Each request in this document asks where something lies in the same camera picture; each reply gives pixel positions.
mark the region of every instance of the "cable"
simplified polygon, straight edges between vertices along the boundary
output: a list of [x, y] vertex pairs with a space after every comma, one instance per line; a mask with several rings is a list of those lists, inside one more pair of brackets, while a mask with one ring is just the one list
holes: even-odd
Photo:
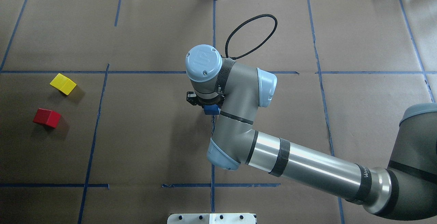
[[261, 14], [261, 15], [258, 15], [258, 16], [256, 16], [256, 17], [253, 17], [253, 18], [251, 18], [251, 19], [248, 19], [247, 21], [245, 21], [245, 22], [243, 22], [242, 24], [240, 24], [234, 31], [232, 31], [232, 33], [229, 35], [229, 37], [228, 37], [228, 39], [226, 40], [226, 45], [225, 45], [225, 54], [226, 54], [226, 57], [228, 58], [229, 57], [229, 55], [228, 55], [228, 45], [229, 45], [229, 41], [231, 41], [231, 38], [232, 38], [232, 36], [234, 36], [234, 34], [237, 32], [237, 31], [239, 31], [239, 29], [241, 29], [243, 26], [245, 26], [246, 24], [248, 24], [248, 23], [250, 23], [250, 22], [252, 22], [253, 20], [256, 20], [256, 19], [258, 19], [258, 18], [261, 18], [261, 17], [271, 17], [273, 20], [274, 20], [274, 27], [273, 27], [273, 30], [272, 30], [272, 32], [269, 34], [269, 36], [267, 36], [267, 38], [263, 41], [263, 42], [261, 42], [261, 44], [259, 44], [257, 47], [255, 47], [255, 48], [253, 48], [252, 50], [250, 50], [250, 51], [248, 51], [247, 53], [245, 53], [245, 54], [243, 54], [243, 55], [241, 55], [241, 56], [238, 56], [238, 57], [231, 57], [231, 59], [234, 59], [234, 60], [236, 60], [236, 59], [239, 59], [239, 58], [242, 58], [242, 57], [244, 57], [244, 56], [247, 56], [248, 54], [250, 54], [250, 53], [252, 53], [252, 52], [254, 52], [256, 49], [258, 49], [259, 47], [261, 47], [268, 39], [270, 39], [270, 37], [273, 35], [273, 33], [275, 32], [275, 30], [276, 30], [276, 27], [278, 26], [278, 20], [276, 19], [276, 17], [274, 17], [273, 15], [271, 15], [271, 14]]

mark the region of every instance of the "red cube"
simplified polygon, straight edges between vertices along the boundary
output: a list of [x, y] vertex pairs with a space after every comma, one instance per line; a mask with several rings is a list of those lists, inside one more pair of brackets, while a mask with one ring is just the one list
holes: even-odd
[[58, 126], [58, 122], [60, 118], [61, 115], [59, 113], [54, 112], [53, 110], [38, 109], [35, 118], [33, 118], [33, 122], [41, 125], [46, 125], [52, 128], [56, 128], [56, 126]]

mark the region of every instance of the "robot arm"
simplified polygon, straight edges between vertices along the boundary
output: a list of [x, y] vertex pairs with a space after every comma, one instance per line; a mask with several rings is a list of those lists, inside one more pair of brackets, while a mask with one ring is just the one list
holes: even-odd
[[223, 59], [209, 45], [192, 48], [185, 63], [199, 102], [223, 103], [207, 153], [212, 164], [237, 170], [245, 163], [387, 219], [437, 215], [437, 104], [407, 109], [389, 166], [368, 169], [252, 129], [258, 107], [273, 98], [275, 75]]

